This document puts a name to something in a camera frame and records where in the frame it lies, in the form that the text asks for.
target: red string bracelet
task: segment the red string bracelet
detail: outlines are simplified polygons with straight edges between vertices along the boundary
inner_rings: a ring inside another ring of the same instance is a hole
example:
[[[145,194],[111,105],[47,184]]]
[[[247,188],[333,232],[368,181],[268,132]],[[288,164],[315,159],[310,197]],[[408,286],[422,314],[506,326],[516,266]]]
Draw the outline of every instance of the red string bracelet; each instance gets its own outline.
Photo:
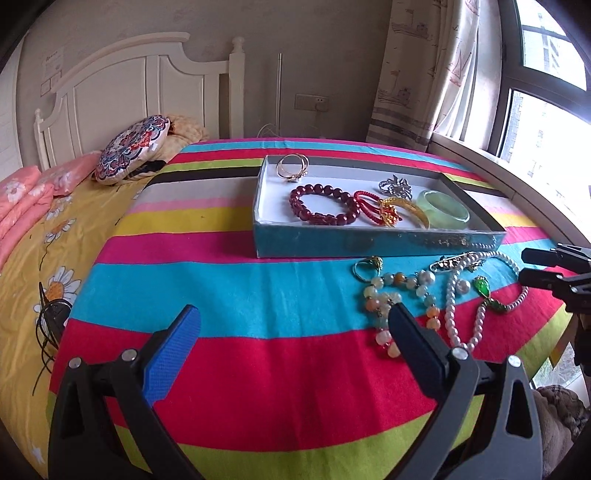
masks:
[[[300,200],[302,195],[324,195],[326,197],[333,196],[336,200],[343,202],[347,208],[347,213],[340,213],[337,216],[327,215],[324,213],[312,213],[306,208],[304,202]],[[316,185],[298,186],[290,193],[290,205],[294,215],[303,222],[309,222],[312,225],[348,225],[353,223],[359,215],[361,210],[359,203],[350,193],[343,192],[341,189],[334,189],[332,186],[322,186],[320,183]]]
[[[378,206],[372,205],[371,203],[369,203],[367,200],[363,199],[362,197],[368,197],[368,198],[378,202]],[[386,225],[386,223],[384,222],[384,219],[382,218],[382,214],[383,214],[384,210],[386,210],[386,209],[382,208],[382,210],[380,210],[380,207],[379,207],[380,202],[383,200],[382,197],[380,197],[379,195],[376,195],[375,193],[366,192],[364,190],[358,190],[357,192],[355,192],[353,194],[353,198],[359,204],[359,208],[361,209],[361,211],[373,223],[375,223],[377,225]],[[393,220],[393,223],[396,223],[397,221],[402,220],[402,217],[400,216],[400,214],[393,207],[389,207],[387,209],[387,214],[391,215],[391,219]]]

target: colorful striped blanket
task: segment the colorful striped blanket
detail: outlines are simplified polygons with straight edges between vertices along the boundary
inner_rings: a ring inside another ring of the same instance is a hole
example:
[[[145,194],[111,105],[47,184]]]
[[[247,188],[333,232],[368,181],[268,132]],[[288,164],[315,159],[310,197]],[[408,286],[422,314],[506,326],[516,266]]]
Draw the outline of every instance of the colorful striped blanket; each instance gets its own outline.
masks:
[[[362,310],[355,260],[257,259],[252,238],[256,176],[268,154],[353,158],[447,174],[506,227],[501,251],[521,266],[525,247],[553,243],[511,202],[468,169],[432,155],[328,140],[236,140],[189,145],[154,177],[98,256],[72,310],[50,385],[49,410],[70,358],[111,361],[165,329],[186,304],[202,332],[168,397],[155,410],[206,478],[382,479],[414,440],[434,404],[404,361],[378,353]],[[437,257],[386,258],[415,272]],[[520,292],[497,260],[480,273],[508,302]],[[446,276],[430,291],[443,307]],[[424,306],[403,294],[419,322]],[[457,328],[471,335],[480,303],[459,300]],[[517,353],[535,373],[569,315],[530,291],[507,315],[487,312],[477,358]],[[112,417],[131,460],[145,466],[116,402]],[[461,441],[478,413],[475,400]]]

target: wall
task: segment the wall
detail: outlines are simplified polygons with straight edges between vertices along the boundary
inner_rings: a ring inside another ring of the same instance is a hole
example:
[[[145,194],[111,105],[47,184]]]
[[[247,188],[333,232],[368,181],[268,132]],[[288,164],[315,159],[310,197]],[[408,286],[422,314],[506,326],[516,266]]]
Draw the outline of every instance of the wall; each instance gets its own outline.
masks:
[[[54,95],[40,98],[41,61],[61,46],[64,71],[123,38],[186,31],[187,56],[222,60],[245,37],[245,135],[275,119],[277,54],[283,53],[281,134],[363,140],[379,79],[392,0],[57,0],[25,38],[17,86],[22,160],[38,163],[34,111],[49,116]],[[295,93],[330,97],[330,112],[296,111]]]
[[[0,72],[0,180],[22,167],[14,95],[21,49],[22,42],[12,52],[12,56]]]

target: electrical outlet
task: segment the electrical outlet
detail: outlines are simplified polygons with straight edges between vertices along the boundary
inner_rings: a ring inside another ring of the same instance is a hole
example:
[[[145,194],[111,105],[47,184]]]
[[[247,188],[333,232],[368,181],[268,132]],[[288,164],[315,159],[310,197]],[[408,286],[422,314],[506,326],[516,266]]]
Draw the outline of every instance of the electrical outlet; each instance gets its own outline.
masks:
[[[311,110],[312,112],[328,112],[329,98],[322,95],[295,94],[294,108],[296,110]]]

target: window sill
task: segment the window sill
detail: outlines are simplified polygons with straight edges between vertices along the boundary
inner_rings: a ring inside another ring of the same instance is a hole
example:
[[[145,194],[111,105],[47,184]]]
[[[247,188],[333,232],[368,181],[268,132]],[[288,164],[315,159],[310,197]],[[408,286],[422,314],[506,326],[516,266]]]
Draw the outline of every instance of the window sill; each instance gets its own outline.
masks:
[[[497,162],[502,161],[499,158],[438,133],[433,134],[427,152],[469,167],[506,195],[555,242],[591,248],[591,232],[577,227],[577,219],[571,212],[550,202],[532,185],[499,165]]]

